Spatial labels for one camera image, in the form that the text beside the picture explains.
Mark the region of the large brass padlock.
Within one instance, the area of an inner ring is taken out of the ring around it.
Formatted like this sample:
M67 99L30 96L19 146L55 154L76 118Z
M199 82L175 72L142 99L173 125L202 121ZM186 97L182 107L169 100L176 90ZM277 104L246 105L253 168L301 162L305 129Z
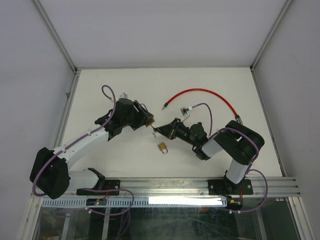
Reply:
M147 106L146 106L144 103L141 103L140 105L141 105L146 111L148 111L148 108L147 108ZM155 122L154 117L149 118L149 119L146 121L145 126L146 126L146 127L151 126L151 127L153 128L152 124L153 124L154 122Z

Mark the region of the red cable lock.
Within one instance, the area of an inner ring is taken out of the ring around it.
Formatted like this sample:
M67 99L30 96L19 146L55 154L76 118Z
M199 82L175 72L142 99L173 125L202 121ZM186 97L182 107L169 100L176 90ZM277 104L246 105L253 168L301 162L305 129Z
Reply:
M214 111L220 110L220 114L225 113L227 118L231 118L238 123L243 124L243 121L236 111L236 106L232 106L232 101L228 101L221 94L201 87L187 88L183 90L174 90L166 94L163 98L161 110L165 110L167 107L172 107L172 111L185 106L197 105L199 103L206 103L210 106L212 114Z

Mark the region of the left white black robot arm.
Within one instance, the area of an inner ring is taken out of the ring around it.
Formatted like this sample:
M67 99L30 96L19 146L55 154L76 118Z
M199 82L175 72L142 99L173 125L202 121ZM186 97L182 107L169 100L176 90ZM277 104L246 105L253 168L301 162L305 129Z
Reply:
M108 190L102 173L94 168L74 171L72 166L95 147L119 135L123 128L135 131L153 122L154 115L138 101L120 98L113 109L98 118L82 136L54 149L44 147L38 151L29 177L33 194L39 196L36 189L40 189L42 197L55 200L66 191L97 195Z

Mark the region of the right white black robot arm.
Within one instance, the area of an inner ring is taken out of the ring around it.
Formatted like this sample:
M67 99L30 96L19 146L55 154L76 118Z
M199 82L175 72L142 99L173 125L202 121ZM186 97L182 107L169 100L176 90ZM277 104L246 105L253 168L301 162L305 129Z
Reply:
M178 138L190 144L200 160L209 160L225 151L231 157L229 169L222 181L213 185L216 194L224 196L234 195L241 189L245 175L265 145L260 134L235 120L228 122L212 136L207 135L201 122L187 127L179 118L154 128L154 131L169 140Z

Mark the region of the small brass padlock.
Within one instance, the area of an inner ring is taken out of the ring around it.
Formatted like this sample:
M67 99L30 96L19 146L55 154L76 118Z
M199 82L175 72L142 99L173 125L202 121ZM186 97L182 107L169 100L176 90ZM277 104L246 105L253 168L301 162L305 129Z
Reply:
M157 145L158 149L164 154L166 155L169 151L167 148L167 145L164 142L161 142L160 144Z

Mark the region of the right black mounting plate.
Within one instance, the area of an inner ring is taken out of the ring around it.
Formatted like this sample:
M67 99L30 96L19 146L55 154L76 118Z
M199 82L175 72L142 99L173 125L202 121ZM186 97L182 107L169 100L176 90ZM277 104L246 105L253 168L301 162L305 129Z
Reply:
M252 182L249 179L243 179L240 183L233 183L226 178L209 179L208 193L209 195L221 195L230 197L233 195L253 195Z

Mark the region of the black mounting plate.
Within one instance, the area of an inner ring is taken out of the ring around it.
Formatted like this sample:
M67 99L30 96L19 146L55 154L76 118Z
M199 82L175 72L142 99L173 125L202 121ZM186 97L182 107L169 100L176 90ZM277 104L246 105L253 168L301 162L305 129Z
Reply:
M240 183L233 183L226 178L209 179L208 193L209 195L221 195L230 197L233 195L253 195L252 182L249 179L243 179Z
M89 190L81 188L76 190L78 196L118 196L120 192L118 189L121 186L119 179L104 179L99 180L98 183Z

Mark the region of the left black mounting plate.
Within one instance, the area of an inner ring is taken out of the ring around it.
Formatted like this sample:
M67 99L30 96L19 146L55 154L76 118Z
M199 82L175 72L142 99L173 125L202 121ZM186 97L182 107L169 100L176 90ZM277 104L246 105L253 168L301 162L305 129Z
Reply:
M98 183L89 190L81 188L76 190L78 196L118 196L120 192L118 189L121 186L119 179L104 179L99 180Z

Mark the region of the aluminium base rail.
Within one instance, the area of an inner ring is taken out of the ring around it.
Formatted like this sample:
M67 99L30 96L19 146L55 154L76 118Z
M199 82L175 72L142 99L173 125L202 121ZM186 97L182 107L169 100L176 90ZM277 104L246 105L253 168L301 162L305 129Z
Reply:
M78 189L91 189L99 180L110 179L120 180L119 196L126 196L127 193L120 190L130 190L139 197L147 196L180 196L180 197L201 197L201 196L222 196L209 195L208 180L216 178L104 178L95 174L91 176L71 176L67 181L58 185L58 192L53 199L67 195L77 195ZM248 177L251 181L253 195L232 195L230 197L245 198L286 198L299 197L301 192L293 177Z

